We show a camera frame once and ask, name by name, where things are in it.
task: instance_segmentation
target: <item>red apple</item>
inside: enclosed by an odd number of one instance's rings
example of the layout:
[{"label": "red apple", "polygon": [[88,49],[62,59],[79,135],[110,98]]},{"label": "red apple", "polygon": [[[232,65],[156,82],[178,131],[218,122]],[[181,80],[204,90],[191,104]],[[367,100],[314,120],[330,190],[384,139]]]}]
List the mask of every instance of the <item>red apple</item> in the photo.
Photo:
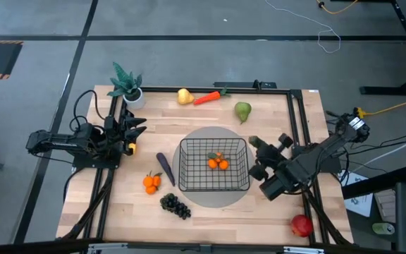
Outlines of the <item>red apple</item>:
[{"label": "red apple", "polygon": [[313,232],[313,224],[311,220],[301,214],[293,218],[290,222],[290,226],[296,236],[307,237]]}]

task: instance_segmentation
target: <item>white paper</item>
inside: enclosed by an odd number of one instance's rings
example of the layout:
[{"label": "white paper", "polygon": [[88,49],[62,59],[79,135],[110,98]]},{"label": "white paper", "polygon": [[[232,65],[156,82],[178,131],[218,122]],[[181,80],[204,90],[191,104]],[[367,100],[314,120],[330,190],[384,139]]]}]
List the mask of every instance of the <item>white paper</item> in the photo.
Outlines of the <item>white paper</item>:
[{"label": "white paper", "polygon": [[[338,175],[339,179],[343,174],[344,170],[341,172],[340,175]],[[350,172],[348,178],[349,181],[347,182],[347,185],[367,179],[367,177],[360,176],[359,174]],[[344,186],[346,181],[347,177],[345,177],[344,181],[341,184]],[[359,196],[356,198],[349,198],[347,200],[344,200],[345,208],[352,212],[356,212],[357,214],[369,217],[371,215],[371,205],[373,198],[374,195],[372,193],[364,196]]]}]

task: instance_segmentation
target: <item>purple eggplant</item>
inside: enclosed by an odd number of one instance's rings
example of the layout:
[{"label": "purple eggplant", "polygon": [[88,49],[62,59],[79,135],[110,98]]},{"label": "purple eggplant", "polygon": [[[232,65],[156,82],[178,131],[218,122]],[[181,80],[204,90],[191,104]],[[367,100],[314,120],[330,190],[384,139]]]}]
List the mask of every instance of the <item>purple eggplant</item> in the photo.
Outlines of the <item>purple eggplant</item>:
[{"label": "purple eggplant", "polygon": [[164,154],[162,152],[158,152],[156,158],[159,160],[162,169],[164,169],[164,171],[166,172],[168,178],[170,179],[170,182],[172,183],[172,186],[175,186],[175,178],[173,177],[172,170],[170,169],[170,165],[168,164]]}]

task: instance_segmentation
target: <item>wooden tabletop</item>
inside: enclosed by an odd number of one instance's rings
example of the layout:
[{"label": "wooden tabletop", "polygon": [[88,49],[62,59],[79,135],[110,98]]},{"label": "wooden tabletop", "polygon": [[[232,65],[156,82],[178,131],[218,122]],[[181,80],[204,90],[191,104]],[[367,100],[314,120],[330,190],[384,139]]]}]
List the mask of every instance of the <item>wooden tabletop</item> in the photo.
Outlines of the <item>wooden tabletop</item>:
[{"label": "wooden tabletop", "polygon": [[[112,91],[109,85],[95,86],[101,115],[109,112]],[[304,106],[312,142],[328,136],[321,99],[316,90],[303,90]],[[188,200],[172,187],[164,174],[162,185],[154,195],[147,195],[142,180],[150,171],[162,172],[156,153],[165,154],[169,163],[179,142],[190,132],[205,126],[220,126],[247,139],[258,135],[267,143],[276,144],[281,133],[292,137],[289,111],[285,95],[235,94],[231,97],[194,106],[179,105],[174,92],[146,92],[147,103],[133,113],[146,118],[148,129],[137,139],[137,152],[123,155],[116,170],[104,229],[107,241],[147,241],[171,243],[239,243],[239,244],[308,244],[307,238],[294,236],[290,220],[304,214],[300,195],[280,195],[268,201],[259,189],[260,182],[253,181],[247,194],[236,203],[222,208],[201,207]],[[248,102],[252,113],[240,125],[233,113],[237,102]],[[303,137],[294,102],[299,136]],[[87,115],[89,122],[102,124],[96,115],[93,100]],[[57,236],[68,233],[87,209],[96,169],[85,169],[70,181],[63,205]],[[350,225],[345,210],[340,184],[329,174],[319,174],[324,210],[344,237],[352,241]],[[192,211],[190,219],[162,210],[159,200],[167,193],[174,193]],[[316,239],[321,241],[319,224],[313,211]],[[94,217],[91,236],[96,235],[99,210]]]}]

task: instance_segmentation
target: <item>yellow cable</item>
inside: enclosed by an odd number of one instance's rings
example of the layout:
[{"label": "yellow cable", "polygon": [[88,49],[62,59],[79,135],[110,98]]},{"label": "yellow cable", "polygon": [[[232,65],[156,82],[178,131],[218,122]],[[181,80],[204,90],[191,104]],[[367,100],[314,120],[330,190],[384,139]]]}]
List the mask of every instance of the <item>yellow cable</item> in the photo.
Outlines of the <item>yellow cable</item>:
[{"label": "yellow cable", "polygon": [[325,8],[325,5],[322,5],[322,9],[325,10],[326,12],[330,13],[330,14],[339,14],[342,13],[343,11],[349,9],[352,5],[356,4],[358,2],[358,0],[353,1],[349,6],[345,7],[344,9],[340,10],[340,11],[329,11],[327,10],[327,8]]},{"label": "yellow cable", "polygon": [[402,103],[402,104],[399,104],[399,105],[395,105],[395,106],[392,106],[392,107],[389,107],[389,108],[387,108],[387,109],[383,109],[383,110],[381,110],[381,111],[377,111],[377,112],[374,112],[374,113],[364,113],[364,115],[365,116],[373,116],[373,115],[376,115],[376,114],[380,114],[380,113],[383,113],[383,112],[386,112],[386,111],[390,111],[391,109],[395,109],[395,108],[397,108],[397,107],[401,107],[401,106],[405,106],[406,105],[406,102],[404,102],[404,103]]}]

